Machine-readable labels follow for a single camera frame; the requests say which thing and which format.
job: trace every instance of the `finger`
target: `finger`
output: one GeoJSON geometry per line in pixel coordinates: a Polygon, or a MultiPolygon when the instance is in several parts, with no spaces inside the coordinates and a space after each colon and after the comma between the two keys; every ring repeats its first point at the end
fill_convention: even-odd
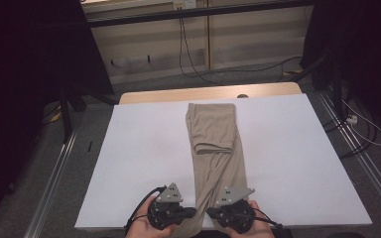
{"type": "Polygon", "coordinates": [[[145,200],[142,206],[138,209],[136,216],[145,215],[148,212],[148,207],[150,206],[151,201],[153,201],[156,197],[150,196],[145,200]]]}
{"type": "Polygon", "coordinates": [[[173,232],[176,230],[177,228],[177,225],[175,224],[172,224],[166,228],[164,228],[161,232],[160,232],[160,236],[159,237],[170,237],[173,232]]]}
{"type": "Polygon", "coordinates": [[[259,205],[258,202],[256,202],[256,200],[250,200],[249,205],[252,206],[252,208],[259,209],[259,205]]]}
{"type": "Polygon", "coordinates": [[[228,236],[229,237],[233,237],[234,235],[237,234],[237,232],[233,229],[233,228],[230,228],[230,227],[225,227],[225,232],[227,232],[228,236]]]}

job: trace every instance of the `beige pants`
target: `beige pants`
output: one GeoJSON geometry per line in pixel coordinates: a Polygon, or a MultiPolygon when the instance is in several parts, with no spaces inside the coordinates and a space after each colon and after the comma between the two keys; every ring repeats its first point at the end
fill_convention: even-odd
{"type": "MultiPolygon", "coordinates": [[[[206,210],[215,207],[225,186],[247,187],[234,104],[190,104],[187,113],[195,184],[196,215],[173,237],[199,233],[206,210]]],[[[217,230],[224,231],[216,221],[217,230]]]]}

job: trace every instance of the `gray floor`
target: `gray floor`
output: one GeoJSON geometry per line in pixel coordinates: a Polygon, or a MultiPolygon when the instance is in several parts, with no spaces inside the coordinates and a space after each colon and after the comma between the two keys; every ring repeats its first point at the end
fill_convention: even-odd
{"type": "MultiPolygon", "coordinates": [[[[286,63],[285,70],[298,68],[297,63],[296,59],[286,63]]],[[[270,65],[273,65],[273,63],[240,66],[238,69],[259,69],[270,65]]],[[[274,82],[280,78],[280,75],[281,69],[275,67],[256,72],[221,71],[209,74],[205,78],[226,85],[234,85],[274,82]]],[[[286,81],[288,79],[288,77],[284,77],[282,80],[286,81]]],[[[139,82],[119,83],[114,85],[114,89],[117,97],[119,97],[128,91],[201,86],[215,86],[215,84],[197,77],[189,78],[183,75],[173,75],[139,80],[139,82]]],[[[324,110],[318,98],[318,93],[312,89],[310,82],[308,80],[302,81],[301,88],[308,95],[320,122],[323,124],[329,121],[330,117],[324,110]]],[[[77,137],[66,162],[62,179],[52,202],[50,212],[47,214],[40,237],[123,237],[120,231],[89,233],[73,228],[112,112],[112,107],[110,106],[95,104],[96,102],[92,99],[87,99],[87,102],[89,106],[85,112],[71,114],[72,117],[81,118],[81,120],[74,120],[78,126],[77,137]]],[[[339,155],[345,154],[350,150],[338,130],[333,130],[327,135],[339,155]]],[[[16,182],[16,191],[11,195],[7,195],[1,202],[0,237],[23,237],[25,235],[61,151],[62,140],[63,127],[61,122],[43,127],[35,152],[16,182]]],[[[367,150],[367,153],[372,157],[373,162],[381,171],[381,147],[372,146],[367,150]]],[[[330,233],[338,231],[355,231],[369,238],[381,237],[381,195],[355,157],[344,159],[341,162],[352,179],[373,224],[358,227],[295,228],[292,229],[294,237],[324,238],[330,233]]]]}

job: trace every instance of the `white board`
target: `white board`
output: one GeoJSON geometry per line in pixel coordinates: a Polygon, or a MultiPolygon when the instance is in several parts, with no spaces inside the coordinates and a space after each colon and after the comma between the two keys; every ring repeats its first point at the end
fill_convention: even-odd
{"type": "MultiPolygon", "coordinates": [[[[250,199],[285,226],[371,220],[304,94],[234,103],[250,199]]],[[[75,228],[122,228],[139,201],[175,182],[194,206],[188,101],[115,106],[75,228]]],[[[206,215],[203,229],[213,225],[206,215]]]]}

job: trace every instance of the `hand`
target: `hand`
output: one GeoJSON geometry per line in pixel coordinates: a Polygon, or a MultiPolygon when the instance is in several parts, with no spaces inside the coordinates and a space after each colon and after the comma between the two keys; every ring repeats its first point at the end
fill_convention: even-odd
{"type": "MultiPolygon", "coordinates": [[[[255,200],[250,200],[249,205],[252,206],[252,208],[259,209],[258,203],[255,200]]],[[[257,210],[255,210],[255,212],[257,217],[265,218],[261,212],[257,210]]],[[[225,231],[231,238],[274,238],[269,224],[257,220],[253,222],[250,230],[243,234],[237,233],[230,227],[225,227],[225,231]]]]}
{"type": "MultiPolygon", "coordinates": [[[[135,217],[140,217],[142,215],[148,214],[148,207],[152,200],[156,197],[150,196],[144,204],[142,204],[141,208],[137,211],[135,217]]],[[[129,229],[128,235],[126,238],[168,238],[172,235],[172,233],[176,229],[175,224],[172,224],[166,227],[164,230],[158,230],[154,228],[150,222],[148,221],[147,216],[136,219],[129,229]]]]}

